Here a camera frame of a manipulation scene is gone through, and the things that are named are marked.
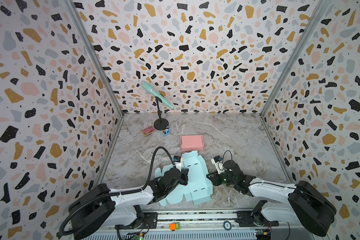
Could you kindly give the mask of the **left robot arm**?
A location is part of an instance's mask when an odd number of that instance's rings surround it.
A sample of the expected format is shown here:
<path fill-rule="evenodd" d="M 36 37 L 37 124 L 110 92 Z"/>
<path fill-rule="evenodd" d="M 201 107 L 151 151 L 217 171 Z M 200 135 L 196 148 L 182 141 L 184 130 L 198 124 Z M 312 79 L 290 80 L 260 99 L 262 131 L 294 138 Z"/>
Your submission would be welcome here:
<path fill-rule="evenodd" d="M 84 239 L 101 226 L 138 227 L 144 217 L 141 206 L 165 199 L 179 185 L 188 184 L 189 169 L 170 168 L 162 177 L 148 182 L 145 189 L 124 191 L 100 184 L 69 206 L 69 216 L 59 233 L 72 234 L 75 240 Z"/>

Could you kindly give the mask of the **mint paper box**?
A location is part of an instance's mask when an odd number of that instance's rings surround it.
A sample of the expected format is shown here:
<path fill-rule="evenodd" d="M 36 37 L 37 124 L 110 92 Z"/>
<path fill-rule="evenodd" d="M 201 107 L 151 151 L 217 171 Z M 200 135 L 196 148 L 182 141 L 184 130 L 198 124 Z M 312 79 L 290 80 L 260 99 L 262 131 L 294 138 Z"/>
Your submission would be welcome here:
<path fill-rule="evenodd" d="M 213 194 L 213 184 L 207 178 L 208 169 L 204 158 L 197 151 L 182 154 L 182 169 L 188 169 L 188 184 L 178 185 L 167 197 L 159 201 L 165 207 L 167 204 L 178 204 L 185 200 L 194 205 L 209 202 Z"/>

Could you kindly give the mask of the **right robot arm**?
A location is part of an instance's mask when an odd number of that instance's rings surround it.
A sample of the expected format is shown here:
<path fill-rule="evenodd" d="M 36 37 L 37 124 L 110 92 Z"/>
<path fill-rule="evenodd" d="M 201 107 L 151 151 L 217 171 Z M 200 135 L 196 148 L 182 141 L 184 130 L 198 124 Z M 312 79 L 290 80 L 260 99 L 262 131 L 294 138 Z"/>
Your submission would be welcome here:
<path fill-rule="evenodd" d="M 295 223 L 324 237 L 335 221 L 335 206 L 306 181 L 295 185 L 274 183 L 245 175 L 233 160 L 216 156 L 211 162 L 216 171 L 207 178 L 214 186 L 226 185 L 242 195 L 262 198 L 251 213 L 258 226 L 275 221 Z"/>

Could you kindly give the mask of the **pink paper box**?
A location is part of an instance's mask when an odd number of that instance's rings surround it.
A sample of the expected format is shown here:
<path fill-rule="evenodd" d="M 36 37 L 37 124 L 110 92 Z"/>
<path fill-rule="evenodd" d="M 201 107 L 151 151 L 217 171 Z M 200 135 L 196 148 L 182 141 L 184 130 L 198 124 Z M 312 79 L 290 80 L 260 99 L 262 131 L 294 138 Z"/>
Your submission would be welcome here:
<path fill-rule="evenodd" d="M 181 136 L 182 152 L 203 151 L 204 146 L 204 138 L 202 135 Z"/>

